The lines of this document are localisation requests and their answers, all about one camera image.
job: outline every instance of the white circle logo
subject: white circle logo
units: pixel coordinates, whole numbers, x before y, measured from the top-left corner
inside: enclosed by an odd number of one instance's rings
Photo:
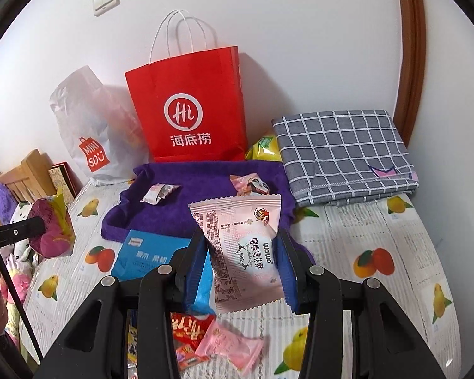
[[[174,94],[163,107],[167,122],[177,130],[193,131],[202,122],[202,106],[189,94]]]

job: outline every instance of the wooden headboard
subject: wooden headboard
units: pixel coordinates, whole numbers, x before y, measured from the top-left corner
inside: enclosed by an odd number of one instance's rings
[[[56,194],[47,171],[49,168],[46,158],[34,149],[21,161],[21,165],[0,173],[0,183],[6,185],[18,201],[34,202]]]

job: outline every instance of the white bag handle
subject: white bag handle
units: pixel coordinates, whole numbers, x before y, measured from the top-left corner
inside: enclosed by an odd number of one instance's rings
[[[172,20],[172,18],[177,14],[179,13],[182,17],[182,19],[184,20],[184,22],[186,23],[186,26],[188,27],[188,32],[190,33],[190,45],[191,45],[191,52],[195,52],[195,49],[193,48],[193,38],[191,36],[191,28],[190,28],[190,25],[188,24],[188,21],[186,20],[186,17],[183,15],[183,12],[185,12],[186,14],[190,15],[190,13],[186,10],[172,10],[170,13],[168,13],[165,18],[162,20],[162,22],[160,23],[160,26],[158,27],[158,30],[156,31],[156,34],[155,34],[155,38],[153,40],[153,44],[151,45],[151,52],[149,53],[149,64],[151,64],[153,62],[153,49],[155,47],[155,43],[156,43],[156,40],[158,38],[158,35],[160,34],[160,29],[162,28],[162,25],[163,23],[167,20],[168,18],[168,22],[167,22],[167,32],[166,32],[166,38],[167,38],[167,52],[169,54],[169,58],[171,58],[172,56],[170,55],[170,43],[169,43],[169,25],[170,25],[170,21]],[[202,31],[202,34],[204,36],[204,42],[205,42],[205,48],[207,50],[207,38],[206,38],[206,34],[205,34],[205,31],[203,29],[203,27],[200,25],[200,23],[198,22],[198,19],[194,18],[193,17],[193,20],[195,20],[195,22],[197,23],[198,27],[200,28],[200,30]]]

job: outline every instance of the white plastic bag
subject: white plastic bag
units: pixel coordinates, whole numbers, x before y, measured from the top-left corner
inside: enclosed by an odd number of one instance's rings
[[[69,154],[96,185],[132,179],[133,168],[148,162],[137,116],[87,65],[58,85],[50,103]]]

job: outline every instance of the pink cat ear print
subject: pink cat ear print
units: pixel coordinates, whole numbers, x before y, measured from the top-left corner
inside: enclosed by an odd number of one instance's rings
[[[368,167],[374,172],[374,174],[378,178],[386,178],[386,177],[391,177],[393,175],[397,175],[397,171],[395,170],[395,167],[390,168],[389,170],[380,170],[379,168],[374,168],[368,165]]]

